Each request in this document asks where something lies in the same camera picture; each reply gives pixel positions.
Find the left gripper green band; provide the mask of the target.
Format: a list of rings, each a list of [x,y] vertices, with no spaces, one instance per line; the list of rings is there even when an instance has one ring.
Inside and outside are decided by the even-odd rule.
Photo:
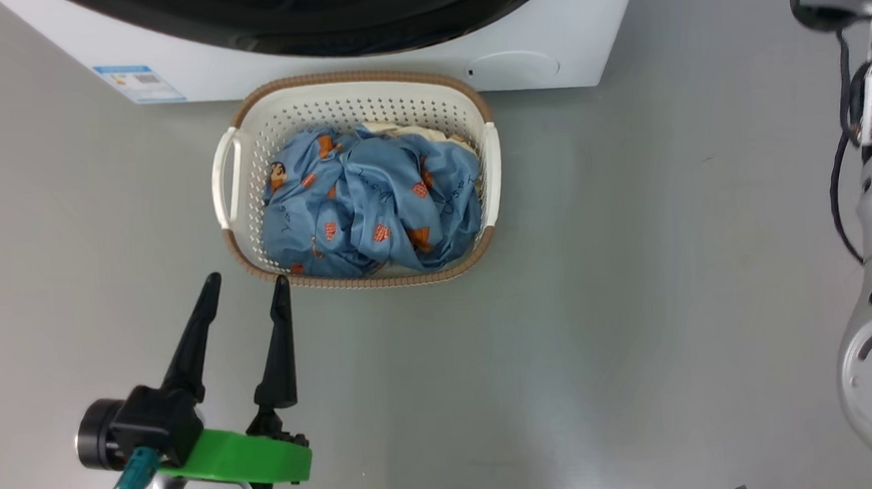
[[[183,335],[171,358],[161,390],[184,391],[201,404],[205,398],[203,372],[207,337],[216,320],[222,287],[220,273],[211,273],[193,307]],[[286,276],[276,278],[271,303],[273,332],[263,378],[254,391],[262,410],[245,433],[204,429],[180,466],[162,465],[159,474],[210,483],[301,484],[309,480],[312,450],[304,435],[287,433],[274,409],[297,403],[291,285]]]

